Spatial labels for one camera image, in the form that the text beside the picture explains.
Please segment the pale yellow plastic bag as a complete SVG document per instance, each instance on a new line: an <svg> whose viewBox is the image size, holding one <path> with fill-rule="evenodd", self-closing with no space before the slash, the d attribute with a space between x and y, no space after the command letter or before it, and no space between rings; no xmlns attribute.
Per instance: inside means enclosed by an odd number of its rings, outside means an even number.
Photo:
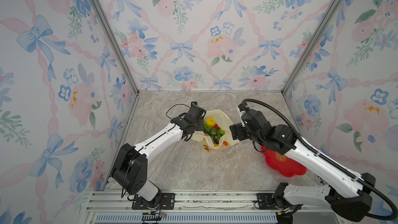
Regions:
<svg viewBox="0 0 398 224"><path fill-rule="evenodd" d="M233 122L221 110L207 112L202 124L203 131L195 131L191 139L208 152L221 151L239 142L232 138Z"/></svg>

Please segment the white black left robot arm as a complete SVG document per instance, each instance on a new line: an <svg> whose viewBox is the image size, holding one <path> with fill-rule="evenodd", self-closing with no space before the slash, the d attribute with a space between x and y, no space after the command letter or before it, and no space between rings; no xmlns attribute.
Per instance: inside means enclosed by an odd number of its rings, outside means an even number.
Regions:
<svg viewBox="0 0 398 224"><path fill-rule="evenodd" d="M194 132L202 131L206 110L192 102L189 110L174 117L161 131L135 145L124 144L115 159L110 177L121 187L123 193L137 195L155 204L162 191L148 178L149 163L172 144L189 141Z"/></svg>

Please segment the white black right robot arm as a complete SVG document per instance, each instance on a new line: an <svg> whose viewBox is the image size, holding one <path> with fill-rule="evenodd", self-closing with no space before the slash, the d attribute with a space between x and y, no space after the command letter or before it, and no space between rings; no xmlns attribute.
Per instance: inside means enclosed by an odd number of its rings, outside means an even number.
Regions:
<svg viewBox="0 0 398 224"><path fill-rule="evenodd" d="M303 165L326 180L326 186L308 187L280 183L272 203L278 209L294 212L302 205L329 207L337 215L360 222L371 210L372 197L355 173L328 157L304 140L289 121L271 125L263 113L248 107L237 107L241 122L230 126L235 140L249 139Z"/></svg>

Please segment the yellow fruit in bag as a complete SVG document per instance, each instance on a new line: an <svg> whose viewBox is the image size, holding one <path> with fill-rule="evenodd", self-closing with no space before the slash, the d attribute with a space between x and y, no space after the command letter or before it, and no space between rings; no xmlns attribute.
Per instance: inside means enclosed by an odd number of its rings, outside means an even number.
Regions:
<svg viewBox="0 0 398 224"><path fill-rule="evenodd" d="M216 125L216 122L214 121L213 118L207 118L207 119L206 119L206 125L207 125L209 128L213 128L213 127Z"/></svg>

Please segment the red flower-shaped plate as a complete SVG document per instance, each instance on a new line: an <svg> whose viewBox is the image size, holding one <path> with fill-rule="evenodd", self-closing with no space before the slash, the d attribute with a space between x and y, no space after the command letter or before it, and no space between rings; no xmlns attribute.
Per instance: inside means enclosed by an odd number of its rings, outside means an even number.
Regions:
<svg viewBox="0 0 398 224"><path fill-rule="evenodd" d="M265 156L266 164L286 178L303 176L307 173L307 168L305 166L285 155L266 149L264 146L261 147L261 151Z"/></svg>

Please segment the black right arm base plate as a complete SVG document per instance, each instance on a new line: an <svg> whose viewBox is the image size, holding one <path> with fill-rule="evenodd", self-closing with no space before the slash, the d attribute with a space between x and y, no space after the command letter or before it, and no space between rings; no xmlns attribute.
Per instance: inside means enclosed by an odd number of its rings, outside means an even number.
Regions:
<svg viewBox="0 0 398 224"><path fill-rule="evenodd" d="M266 209L293 209L293 205L289 203L283 196L274 193L258 193L256 194L255 208L259 210Z"/></svg>

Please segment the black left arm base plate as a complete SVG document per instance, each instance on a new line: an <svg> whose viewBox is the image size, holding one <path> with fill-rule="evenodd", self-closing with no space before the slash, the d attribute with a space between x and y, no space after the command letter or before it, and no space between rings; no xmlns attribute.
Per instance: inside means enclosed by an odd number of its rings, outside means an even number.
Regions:
<svg viewBox="0 0 398 224"><path fill-rule="evenodd" d="M133 210L173 210L175 205L175 193L158 193L153 200L148 201L135 195L132 201Z"/></svg>

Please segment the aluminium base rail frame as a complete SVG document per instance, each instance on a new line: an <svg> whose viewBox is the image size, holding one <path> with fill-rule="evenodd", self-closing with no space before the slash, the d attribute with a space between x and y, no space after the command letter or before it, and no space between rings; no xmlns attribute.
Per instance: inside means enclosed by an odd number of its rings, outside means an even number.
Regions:
<svg viewBox="0 0 398 224"><path fill-rule="evenodd" d="M83 224L346 224L325 207L303 206L282 217L275 207L260 209L257 191L167 190L157 210L138 207L117 189L96 191Z"/></svg>

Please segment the aluminium corner frame post right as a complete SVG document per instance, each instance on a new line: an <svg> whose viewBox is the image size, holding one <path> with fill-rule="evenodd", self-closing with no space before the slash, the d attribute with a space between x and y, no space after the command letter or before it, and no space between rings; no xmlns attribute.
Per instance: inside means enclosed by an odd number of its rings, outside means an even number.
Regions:
<svg viewBox="0 0 398 224"><path fill-rule="evenodd" d="M309 41L308 47L304 49L303 54L299 58L297 64L295 65L292 73L288 77L287 82L285 83L283 89L282 89L282 94L283 96L286 96L289 93L289 90L293 87L293 83L297 76L299 75L302 67L305 65L307 59L315 49L315 46L318 44L319 39L322 37L324 32L327 30L331 19L334 17L334 15L337 13L339 7L342 5L344 0L332 0L330 4L328 5L324 17L320 20L319 24L317 25L317 28L315 29L312 38Z"/></svg>

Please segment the aluminium corner frame post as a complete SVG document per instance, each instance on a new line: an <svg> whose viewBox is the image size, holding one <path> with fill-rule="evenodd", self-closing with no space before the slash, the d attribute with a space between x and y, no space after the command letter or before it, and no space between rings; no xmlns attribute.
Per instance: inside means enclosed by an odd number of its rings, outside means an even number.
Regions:
<svg viewBox="0 0 398 224"><path fill-rule="evenodd" d="M110 44L113 52L116 55L116 59L118 60L118 62L120 63L120 65L122 67L122 71L125 73L127 81L133 89L133 94L135 96L138 96L139 90L136 86L136 83L134 82L134 79L133 79L132 73L129 70L128 64L122 55L121 49L119 48L119 46L117 44L115 35L112 31L109 21L107 20L105 11L104 11L103 7L101 6L100 1L99 0L88 0L88 1L91 4L91 6L93 7L93 10L97 15L99 24L105 33L105 37L109 41L109 44Z"/></svg>
<svg viewBox="0 0 398 224"><path fill-rule="evenodd" d="M289 93L289 90L293 87L293 83L297 76L299 75L302 67L305 65L307 59L315 49L315 46L318 44L319 39L322 37L324 32L327 30L331 19L334 17L334 15L337 13L339 7L342 5L344 0L332 0L330 4L328 5L324 17L320 20L319 24L317 25L317 28L315 29L312 38L309 41L308 47L304 49L303 54L299 58L297 64L295 65L292 73L288 77L287 82L285 83L283 89L282 89L282 94L283 96L286 96Z"/></svg>

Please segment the aluminium corner frame post left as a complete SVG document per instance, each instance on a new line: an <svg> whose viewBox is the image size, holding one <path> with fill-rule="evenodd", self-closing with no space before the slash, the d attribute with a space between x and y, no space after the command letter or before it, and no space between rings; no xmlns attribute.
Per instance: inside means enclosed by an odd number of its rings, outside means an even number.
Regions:
<svg viewBox="0 0 398 224"><path fill-rule="evenodd" d="M109 21L107 20L105 11L104 11L103 7L101 6L100 1L99 0L88 0L88 1L91 4L91 6L93 7L93 10L97 15L99 24L105 33L105 37L109 41L109 44L110 44L113 52L116 55L116 59L118 60L118 62L120 63L120 65L122 67L122 71L125 73L127 81L133 89L133 94L135 96L138 96L139 90L136 86L136 83L134 82L134 79L133 79L132 73L129 70L128 64L122 55L121 49L119 48L119 46L117 44L115 35L112 31Z"/></svg>

